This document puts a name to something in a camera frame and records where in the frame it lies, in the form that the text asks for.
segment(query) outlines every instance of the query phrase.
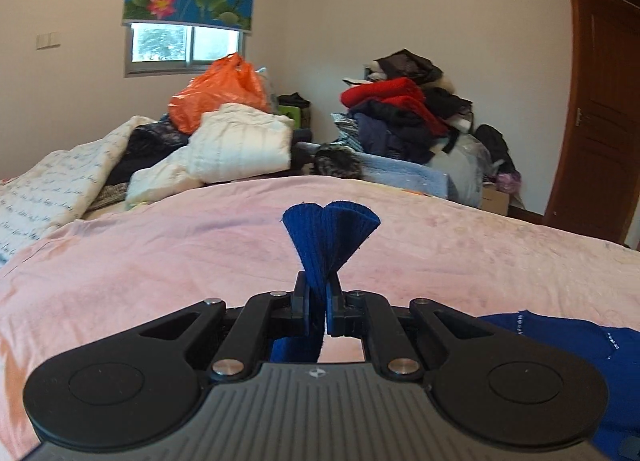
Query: red clothing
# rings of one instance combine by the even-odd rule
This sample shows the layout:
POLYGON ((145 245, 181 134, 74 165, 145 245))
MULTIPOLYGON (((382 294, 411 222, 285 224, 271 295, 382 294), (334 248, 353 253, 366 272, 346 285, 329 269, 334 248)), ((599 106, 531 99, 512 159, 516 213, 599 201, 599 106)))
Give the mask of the red clothing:
POLYGON ((353 108, 368 99, 379 100, 422 117, 433 136, 445 136, 449 128, 424 105, 424 94, 409 78, 396 78, 347 89, 340 100, 353 108))

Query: wall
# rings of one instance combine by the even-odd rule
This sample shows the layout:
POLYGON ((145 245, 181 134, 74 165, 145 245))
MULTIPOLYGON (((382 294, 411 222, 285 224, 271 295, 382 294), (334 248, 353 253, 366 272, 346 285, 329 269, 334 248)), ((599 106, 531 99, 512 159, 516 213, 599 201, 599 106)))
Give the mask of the wall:
POLYGON ((331 139, 340 79, 401 48, 431 58, 505 136, 528 210, 543 213, 561 149, 571 76, 570 0, 289 0, 286 86, 331 139))
POLYGON ((638 202, 638 206, 636 207, 636 214, 634 215, 633 221, 631 221, 631 227, 629 228, 629 233, 626 235, 626 245, 634 250, 638 248, 638 244, 640 243, 640 202, 638 202))
MULTIPOLYGON (((123 0, 2 0, 0 178, 48 152, 103 137, 132 115, 157 118, 190 76, 124 78, 123 0), (36 35, 62 32, 62 46, 36 51, 36 35)), ((255 0, 247 56, 284 73, 280 0, 255 0)))

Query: blue fabric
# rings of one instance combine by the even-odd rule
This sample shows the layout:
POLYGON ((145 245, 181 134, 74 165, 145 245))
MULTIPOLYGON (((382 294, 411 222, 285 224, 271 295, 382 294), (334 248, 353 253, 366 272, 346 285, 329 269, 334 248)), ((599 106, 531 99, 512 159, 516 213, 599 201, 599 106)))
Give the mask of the blue fabric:
MULTIPOLYGON (((304 149, 310 154, 315 154, 320 146, 302 142, 297 144, 296 147, 304 149)), ((355 154, 362 162, 362 178, 364 181, 449 199, 449 191, 453 189, 453 184, 449 176, 439 170, 364 152, 356 152, 355 154)))
POLYGON ((347 146, 356 152, 362 152, 362 144, 358 139, 358 123, 348 115, 334 113, 331 115, 338 128, 338 138, 333 142, 338 146, 347 146))
POLYGON ((574 353, 599 369, 609 386, 609 405, 593 443, 610 459, 628 461, 618 448, 628 436, 640 436, 640 332, 529 311, 482 319, 574 353))
POLYGON ((272 362, 318 362, 324 339, 326 283, 380 225, 380 218, 366 206, 334 201, 326 207, 304 203, 282 216, 302 261, 309 287, 307 336, 276 340, 272 362))
POLYGON ((386 156, 389 131, 383 120, 370 118, 362 113, 353 115, 358 123, 358 139, 364 152, 376 156, 386 156))

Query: orange plastic bag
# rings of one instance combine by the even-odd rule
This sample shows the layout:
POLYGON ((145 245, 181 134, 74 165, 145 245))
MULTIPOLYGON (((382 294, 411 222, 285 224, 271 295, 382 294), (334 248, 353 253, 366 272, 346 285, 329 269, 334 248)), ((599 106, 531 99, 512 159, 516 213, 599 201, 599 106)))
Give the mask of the orange plastic bag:
POLYGON ((179 131, 193 134, 203 113, 222 104, 244 104, 270 112, 267 93, 254 67, 238 53, 221 58, 169 102, 169 117, 179 131))

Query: white comforter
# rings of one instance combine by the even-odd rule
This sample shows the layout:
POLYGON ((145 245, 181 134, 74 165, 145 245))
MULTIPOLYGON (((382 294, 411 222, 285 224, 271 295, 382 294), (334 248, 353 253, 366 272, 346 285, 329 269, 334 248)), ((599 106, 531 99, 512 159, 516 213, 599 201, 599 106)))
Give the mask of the white comforter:
POLYGON ((189 145, 131 178, 127 203, 155 202, 206 183, 287 170, 294 122, 242 104, 202 115, 189 145))
POLYGON ((103 139, 52 152, 0 186, 0 266, 47 232, 80 218, 122 157, 133 129, 153 121, 132 117, 103 139))

